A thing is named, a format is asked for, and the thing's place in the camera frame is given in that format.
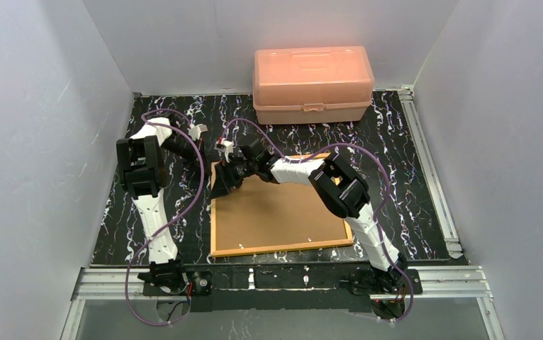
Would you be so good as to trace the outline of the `brown cardboard backing board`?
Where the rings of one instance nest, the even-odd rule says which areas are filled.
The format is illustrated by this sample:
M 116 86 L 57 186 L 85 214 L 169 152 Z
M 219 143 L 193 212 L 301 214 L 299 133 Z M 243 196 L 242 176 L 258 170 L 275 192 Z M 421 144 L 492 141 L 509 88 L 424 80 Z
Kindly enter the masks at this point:
M 352 231 L 324 205 L 309 180 L 309 171 L 323 164 L 318 156 L 288 163 L 292 175 L 272 175 L 285 160 L 229 156 L 212 165 L 211 255 L 239 256 L 274 251 L 342 247 L 353 243 Z

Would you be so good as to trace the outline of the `yellow wooden picture frame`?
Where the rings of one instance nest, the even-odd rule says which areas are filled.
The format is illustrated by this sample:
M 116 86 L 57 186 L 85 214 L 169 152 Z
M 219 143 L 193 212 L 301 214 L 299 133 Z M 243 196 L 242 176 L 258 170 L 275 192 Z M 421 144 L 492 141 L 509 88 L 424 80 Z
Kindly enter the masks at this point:
M 211 256 L 239 256 L 349 246 L 352 231 L 315 190 L 253 175 L 227 196 L 211 199 Z

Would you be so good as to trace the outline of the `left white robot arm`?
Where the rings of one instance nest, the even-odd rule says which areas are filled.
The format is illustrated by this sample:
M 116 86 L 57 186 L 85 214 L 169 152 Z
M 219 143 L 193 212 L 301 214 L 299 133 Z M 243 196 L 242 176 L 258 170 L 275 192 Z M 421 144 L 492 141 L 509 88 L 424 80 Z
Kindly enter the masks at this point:
M 188 124 L 190 140 L 186 140 L 175 135 L 171 125 L 168 118 L 151 118 L 137 133 L 118 140 L 116 152 L 120 183 L 139 213 L 148 248 L 149 271 L 138 278 L 153 286 L 180 290 L 188 278 L 179 249 L 165 227 L 169 220 L 163 195 L 169 181 L 162 150 L 179 155 L 199 169 L 198 161 L 206 159 L 202 134 L 208 128 Z

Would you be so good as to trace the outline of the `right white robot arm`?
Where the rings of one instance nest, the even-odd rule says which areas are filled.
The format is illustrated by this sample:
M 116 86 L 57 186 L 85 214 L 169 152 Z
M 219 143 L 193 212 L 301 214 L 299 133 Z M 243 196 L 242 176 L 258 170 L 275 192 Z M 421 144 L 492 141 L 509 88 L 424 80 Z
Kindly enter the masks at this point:
M 230 195 L 251 176 L 267 183 L 310 186 L 329 212 L 349 225 L 371 265 L 367 278 L 372 284 L 392 292 L 410 283 L 408 263 L 382 229 L 367 182 L 337 152 L 323 159 L 316 154 L 295 158 L 272 153 L 258 141 L 241 145 L 238 153 L 232 145 L 222 140 L 216 146 L 225 156 L 213 167 L 212 198 Z

